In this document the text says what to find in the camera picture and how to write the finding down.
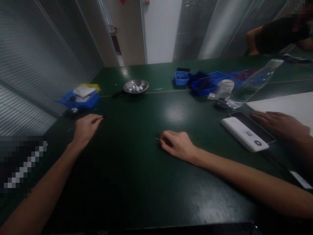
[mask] plastic water bottle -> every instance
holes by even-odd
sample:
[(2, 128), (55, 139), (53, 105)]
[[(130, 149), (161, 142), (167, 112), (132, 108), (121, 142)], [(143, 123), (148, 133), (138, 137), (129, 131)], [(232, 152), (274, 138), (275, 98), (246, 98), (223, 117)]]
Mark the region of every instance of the plastic water bottle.
[(239, 108), (254, 96), (273, 76), (275, 69), (284, 61), (279, 59), (270, 60), (266, 66), (252, 74), (237, 90), (233, 90), (227, 105), (231, 108)]

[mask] bottle cap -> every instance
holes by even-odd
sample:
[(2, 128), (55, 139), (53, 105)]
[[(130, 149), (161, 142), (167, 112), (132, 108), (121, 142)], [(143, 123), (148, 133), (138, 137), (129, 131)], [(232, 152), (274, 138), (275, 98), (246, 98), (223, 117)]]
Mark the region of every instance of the bottle cap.
[(279, 59), (271, 59), (268, 63), (267, 63), (267, 67), (271, 67), (271, 68), (278, 68), (284, 61), (283, 60), (279, 60)]

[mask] black shirt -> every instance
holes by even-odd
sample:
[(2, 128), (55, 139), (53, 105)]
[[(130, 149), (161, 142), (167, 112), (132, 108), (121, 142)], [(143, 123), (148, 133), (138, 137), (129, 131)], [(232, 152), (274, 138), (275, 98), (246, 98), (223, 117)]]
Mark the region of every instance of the black shirt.
[(293, 32), (295, 18), (283, 17), (263, 26), (255, 37), (255, 44), (260, 54), (278, 53), (291, 43), (310, 37), (308, 25)]

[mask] logo on power bank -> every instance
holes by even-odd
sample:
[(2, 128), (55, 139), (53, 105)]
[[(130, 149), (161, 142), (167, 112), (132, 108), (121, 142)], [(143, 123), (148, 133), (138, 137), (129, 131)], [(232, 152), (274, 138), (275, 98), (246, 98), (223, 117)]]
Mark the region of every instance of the logo on power bank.
[(249, 136), (253, 136), (253, 134), (251, 134), (249, 131), (246, 131), (246, 134)]
[(260, 141), (255, 140), (254, 142), (256, 143), (256, 145), (262, 146), (262, 143)]

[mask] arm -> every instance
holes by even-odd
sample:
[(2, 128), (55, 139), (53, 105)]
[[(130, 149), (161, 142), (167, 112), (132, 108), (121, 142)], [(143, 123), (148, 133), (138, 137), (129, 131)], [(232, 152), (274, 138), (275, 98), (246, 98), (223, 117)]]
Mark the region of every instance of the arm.
[(90, 114), (76, 122), (73, 141), (27, 198), (10, 215), (0, 228), (0, 235), (41, 233), (62, 193), (76, 159), (94, 135), (102, 119), (102, 116)]
[(313, 41), (311, 38), (297, 42), (297, 46), (301, 47), (305, 51), (313, 51)]
[[(168, 138), (172, 147), (162, 138)], [(313, 195), (279, 178), (241, 163), (219, 157), (195, 147), (185, 132), (165, 131), (161, 134), (162, 148), (171, 155), (205, 168), (234, 184), (277, 212), (313, 219)]]
[(256, 45), (255, 45), (255, 36), (261, 33), (263, 26), (253, 29), (246, 34), (246, 41), (249, 47), (249, 55), (258, 55), (260, 54)]
[(297, 119), (278, 112), (252, 112), (251, 116), (277, 137), (288, 141), (295, 148), (307, 169), (313, 169), (313, 137), (310, 128)]

